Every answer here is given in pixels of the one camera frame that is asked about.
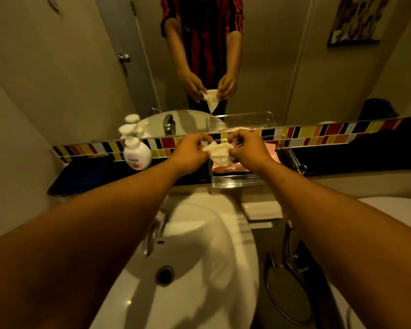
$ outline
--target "pink wet wipe packet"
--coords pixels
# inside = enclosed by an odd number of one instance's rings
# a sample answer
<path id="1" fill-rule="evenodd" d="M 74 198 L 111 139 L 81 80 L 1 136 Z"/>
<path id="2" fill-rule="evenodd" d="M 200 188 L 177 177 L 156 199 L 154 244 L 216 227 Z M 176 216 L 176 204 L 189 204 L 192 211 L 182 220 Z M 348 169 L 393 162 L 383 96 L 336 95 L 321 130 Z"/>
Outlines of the pink wet wipe packet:
<path id="1" fill-rule="evenodd" d="M 269 154 L 271 157 L 276 161 L 279 161 L 279 157 L 277 157 L 276 153 L 276 145 L 272 143 L 265 143 L 266 148 L 268 149 Z M 250 172 L 250 170 L 246 169 L 242 166 L 241 163 L 232 164 L 230 166 L 218 166 L 213 164 L 213 171 L 215 173 L 235 173 L 235 172 Z"/>

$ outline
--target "bottle label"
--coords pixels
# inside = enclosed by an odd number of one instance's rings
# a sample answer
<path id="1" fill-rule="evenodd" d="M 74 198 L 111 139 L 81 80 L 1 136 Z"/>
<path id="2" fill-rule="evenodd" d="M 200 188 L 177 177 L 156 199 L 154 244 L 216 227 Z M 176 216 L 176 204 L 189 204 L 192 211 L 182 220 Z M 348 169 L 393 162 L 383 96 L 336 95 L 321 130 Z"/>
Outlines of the bottle label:
<path id="1" fill-rule="evenodd" d="M 134 154 L 129 154 L 126 157 L 126 162 L 128 163 L 129 166 L 132 168 L 135 168 L 136 170 L 142 168 L 143 164 L 139 162 L 138 156 Z"/>

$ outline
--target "person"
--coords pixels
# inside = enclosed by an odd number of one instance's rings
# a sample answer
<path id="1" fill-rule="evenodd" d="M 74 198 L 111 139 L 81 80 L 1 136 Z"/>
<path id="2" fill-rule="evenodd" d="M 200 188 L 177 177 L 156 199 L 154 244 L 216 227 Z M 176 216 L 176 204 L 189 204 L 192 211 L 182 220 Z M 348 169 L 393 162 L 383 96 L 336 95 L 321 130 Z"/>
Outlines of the person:
<path id="1" fill-rule="evenodd" d="M 236 92 L 242 46 L 242 0 L 161 0 L 166 38 L 191 110 L 210 113 L 203 93 L 218 89 L 213 115 Z"/>
<path id="2" fill-rule="evenodd" d="M 88 328 L 172 185 L 206 162 L 202 140 L 0 237 L 0 329 Z M 228 141 L 244 143 L 231 155 L 265 180 L 364 325 L 411 328 L 411 228 L 275 162 L 253 132 Z"/>

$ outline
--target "red and black striped jersey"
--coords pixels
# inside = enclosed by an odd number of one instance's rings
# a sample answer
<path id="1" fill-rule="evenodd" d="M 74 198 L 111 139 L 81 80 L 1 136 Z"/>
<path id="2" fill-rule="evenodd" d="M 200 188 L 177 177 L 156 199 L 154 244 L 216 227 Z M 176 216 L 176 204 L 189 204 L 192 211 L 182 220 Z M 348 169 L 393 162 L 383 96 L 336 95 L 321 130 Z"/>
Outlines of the red and black striped jersey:
<path id="1" fill-rule="evenodd" d="M 161 0 L 163 20 L 178 18 L 183 30 L 184 48 L 191 71 L 207 89 L 216 89 L 227 71 L 225 38 L 242 32 L 242 0 Z"/>

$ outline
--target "hand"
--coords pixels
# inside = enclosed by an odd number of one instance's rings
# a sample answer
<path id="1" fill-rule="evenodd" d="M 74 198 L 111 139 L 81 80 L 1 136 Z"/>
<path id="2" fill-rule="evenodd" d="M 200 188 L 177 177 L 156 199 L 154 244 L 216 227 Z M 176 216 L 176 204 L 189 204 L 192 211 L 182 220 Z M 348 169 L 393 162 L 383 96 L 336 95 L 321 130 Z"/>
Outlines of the hand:
<path id="1" fill-rule="evenodd" d="M 208 159 L 208 152 L 203 151 L 201 141 L 209 143 L 212 139 L 207 134 L 189 134 L 185 136 L 178 142 L 167 162 L 175 166 L 179 177 L 195 172 Z"/>
<path id="2" fill-rule="evenodd" d="M 178 77 L 186 89 L 186 92 L 191 98 L 199 103 L 204 99 L 203 93 L 207 93 L 207 89 L 203 86 L 203 82 L 194 73 L 187 69 L 178 73 Z"/>
<path id="3" fill-rule="evenodd" d="M 226 73 L 218 83 L 218 99 L 227 100 L 233 97 L 237 89 L 237 76 Z"/>
<path id="4" fill-rule="evenodd" d="M 232 132 L 227 140 L 235 147 L 244 143 L 239 148 L 230 149 L 230 155 L 254 173 L 258 173 L 264 166 L 274 162 L 260 136 L 249 130 L 239 129 Z"/>

